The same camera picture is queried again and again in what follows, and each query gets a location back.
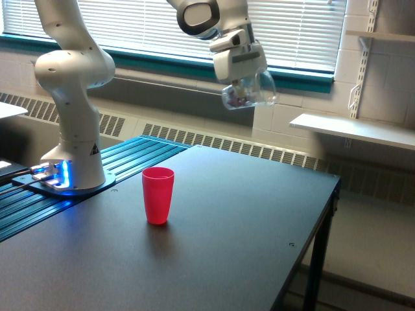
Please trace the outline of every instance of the window sill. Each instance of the window sill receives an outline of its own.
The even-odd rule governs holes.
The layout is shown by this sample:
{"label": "window sill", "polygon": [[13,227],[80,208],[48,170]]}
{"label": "window sill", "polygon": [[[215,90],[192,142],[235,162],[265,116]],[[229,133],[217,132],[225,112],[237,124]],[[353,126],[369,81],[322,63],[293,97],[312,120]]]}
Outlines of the window sill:
{"label": "window sill", "polygon": [[[30,38],[11,34],[0,34],[2,47],[22,51],[47,53],[59,49],[54,40]],[[211,60],[197,60],[186,57],[143,53],[128,49],[102,47],[114,59],[117,66],[141,69],[164,75],[194,78],[213,82],[216,80]],[[300,89],[319,93],[330,93],[333,74],[297,71],[292,69],[269,68],[278,88]]]}

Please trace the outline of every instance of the white table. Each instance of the white table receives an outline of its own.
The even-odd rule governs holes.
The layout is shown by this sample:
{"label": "white table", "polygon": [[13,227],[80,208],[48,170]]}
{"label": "white table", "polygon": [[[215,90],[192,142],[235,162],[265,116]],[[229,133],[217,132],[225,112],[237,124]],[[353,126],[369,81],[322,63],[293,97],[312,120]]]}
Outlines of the white table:
{"label": "white table", "polygon": [[25,108],[0,102],[0,119],[14,117],[15,115],[24,115],[25,113],[27,113]]}

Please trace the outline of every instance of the window blinds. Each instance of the window blinds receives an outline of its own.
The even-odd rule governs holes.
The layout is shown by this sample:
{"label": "window blinds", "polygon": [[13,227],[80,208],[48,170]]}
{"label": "window blinds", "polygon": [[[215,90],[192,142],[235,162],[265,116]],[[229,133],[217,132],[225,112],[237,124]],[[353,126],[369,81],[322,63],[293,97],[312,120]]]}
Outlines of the window blinds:
{"label": "window blinds", "polygon": [[[268,64],[333,72],[346,0],[251,1],[255,37]],[[179,29],[165,0],[78,0],[86,25],[108,47],[210,59],[209,43]],[[4,32],[47,38],[34,0],[3,0]]]}

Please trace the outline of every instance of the red plastic cup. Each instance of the red plastic cup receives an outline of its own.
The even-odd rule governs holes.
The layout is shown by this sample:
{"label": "red plastic cup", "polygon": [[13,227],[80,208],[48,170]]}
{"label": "red plastic cup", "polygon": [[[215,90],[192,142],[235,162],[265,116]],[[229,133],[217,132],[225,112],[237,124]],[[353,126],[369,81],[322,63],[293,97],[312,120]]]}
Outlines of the red plastic cup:
{"label": "red plastic cup", "polygon": [[147,221],[163,225],[169,217],[174,172],[165,167],[150,167],[143,171],[144,206]]}

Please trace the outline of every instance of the wall shelf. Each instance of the wall shelf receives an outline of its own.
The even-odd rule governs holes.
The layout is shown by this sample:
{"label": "wall shelf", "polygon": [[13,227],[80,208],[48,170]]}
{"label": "wall shelf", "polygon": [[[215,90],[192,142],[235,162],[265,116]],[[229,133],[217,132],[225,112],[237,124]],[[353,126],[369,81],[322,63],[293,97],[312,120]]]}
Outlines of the wall shelf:
{"label": "wall shelf", "polygon": [[383,41],[397,41],[397,42],[415,42],[415,36],[408,36],[404,34],[386,34],[382,32],[366,32],[347,30],[347,35],[359,36],[361,38],[376,39]]}
{"label": "wall shelf", "polygon": [[303,113],[291,121],[290,126],[317,133],[415,150],[414,130],[378,122]]}
{"label": "wall shelf", "polygon": [[25,113],[27,113],[25,108],[0,102],[0,119],[24,115]]}

